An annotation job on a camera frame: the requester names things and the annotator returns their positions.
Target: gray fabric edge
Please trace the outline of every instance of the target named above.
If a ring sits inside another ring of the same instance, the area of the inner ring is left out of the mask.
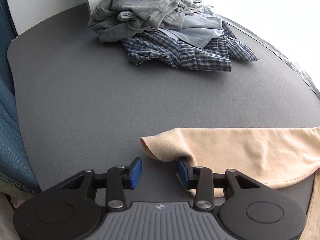
[[[257,42],[271,50],[274,54],[276,54],[282,61],[284,61],[290,68],[292,68],[295,73],[297,73],[304,82],[312,89],[312,91],[318,96],[320,99],[320,92],[314,85],[312,78],[308,75],[308,73],[298,65],[298,63],[291,61],[289,58],[287,58],[284,54],[282,54],[276,47],[265,41],[264,39],[260,38],[256,34],[254,34],[252,31],[248,30],[247,28],[243,27],[242,25],[223,17],[219,14],[216,14],[217,16],[221,17],[226,23],[230,24],[231,26],[237,28],[238,30],[241,30],[251,38],[255,39]]]

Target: teal fabric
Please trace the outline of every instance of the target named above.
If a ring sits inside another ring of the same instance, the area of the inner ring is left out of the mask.
[[[17,36],[6,0],[0,0],[0,176],[20,188],[40,191],[23,147],[7,49]]]

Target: plaid shirt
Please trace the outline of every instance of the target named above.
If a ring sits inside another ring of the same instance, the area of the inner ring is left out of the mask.
[[[138,65],[158,58],[171,67],[192,70],[231,71],[230,57],[247,61],[259,60],[252,50],[238,41],[228,25],[222,22],[223,33],[212,39],[203,49],[158,32],[145,31],[122,40],[129,62]]]

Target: gray table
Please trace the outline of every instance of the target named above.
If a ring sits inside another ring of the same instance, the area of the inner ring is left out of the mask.
[[[175,127],[315,127],[320,100],[275,54],[242,33],[258,62],[232,60],[231,73],[131,65],[120,42],[100,43],[81,5],[32,27],[10,45],[19,125],[42,190],[86,168],[106,172],[143,158],[127,199],[190,200],[174,163],[148,158],[141,136]],[[313,177],[280,191],[306,210]],[[103,204],[102,192],[97,202]]]

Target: silver screw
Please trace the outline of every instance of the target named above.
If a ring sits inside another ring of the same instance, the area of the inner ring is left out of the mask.
[[[196,206],[201,209],[208,209],[212,207],[212,203],[207,200],[200,200],[196,203]]]
[[[111,200],[108,202],[108,206],[111,208],[122,208],[124,203],[121,200]]]

